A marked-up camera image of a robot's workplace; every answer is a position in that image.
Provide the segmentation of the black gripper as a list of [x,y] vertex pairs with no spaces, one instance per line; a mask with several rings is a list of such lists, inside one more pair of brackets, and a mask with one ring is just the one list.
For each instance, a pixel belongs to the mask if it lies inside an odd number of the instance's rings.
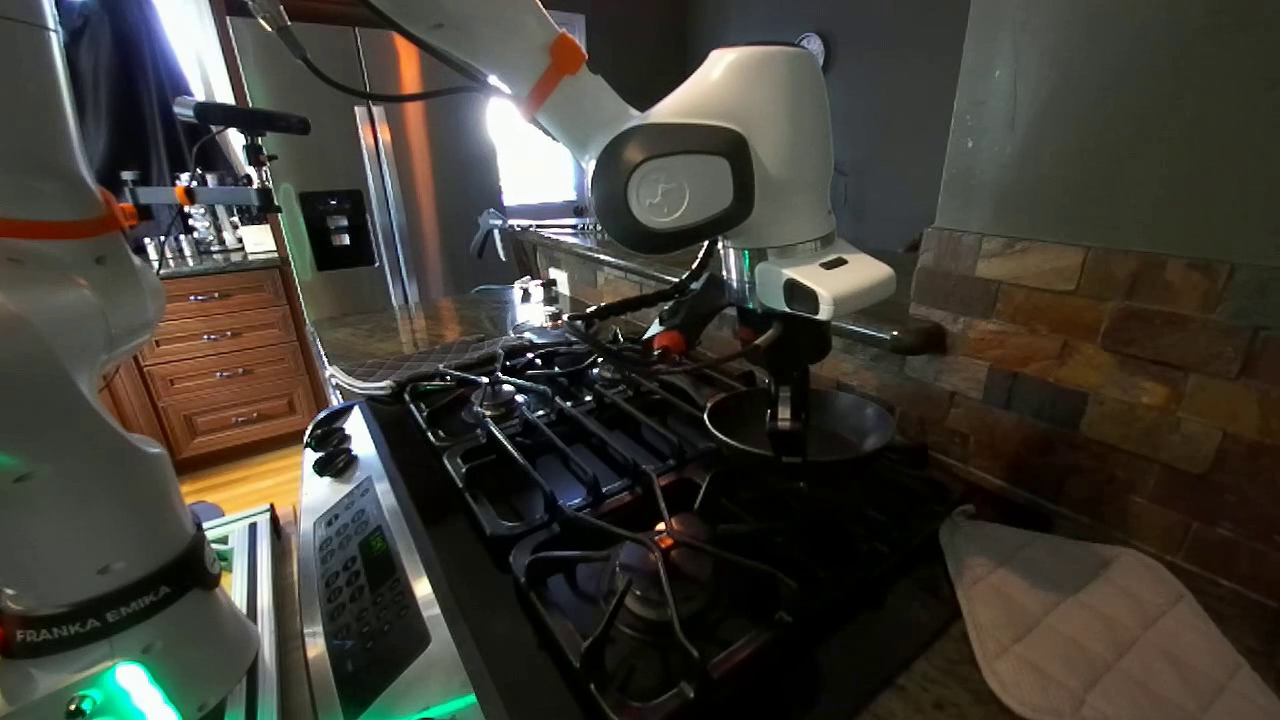
[[807,391],[813,368],[832,351],[832,330],[823,321],[789,314],[743,314],[748,358],[766,373],[776,389]]

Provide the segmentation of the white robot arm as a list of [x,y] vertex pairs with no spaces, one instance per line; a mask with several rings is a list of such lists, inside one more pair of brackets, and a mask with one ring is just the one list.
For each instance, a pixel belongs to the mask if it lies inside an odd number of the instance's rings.
[[760,365],[785,401],[832,351],[832,324],[896,293],[896,271],[834,234],[834,138],[821,65],[794,43],[710,47],[649,107],[629,105],[539,0],[364,0],[426,58],[505,94],[589,172],[592,215],[631,253],[698,249],[668,290],[596,316],[710,290],[760,321]]

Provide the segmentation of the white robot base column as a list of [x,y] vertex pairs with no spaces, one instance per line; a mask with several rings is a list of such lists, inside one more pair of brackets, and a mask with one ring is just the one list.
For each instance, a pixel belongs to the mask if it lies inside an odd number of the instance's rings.
[[166,453],[99,403],[163,293],[83,165],[54,0],[0,0],[0,79],[3,720],[198,720],[254,633]]

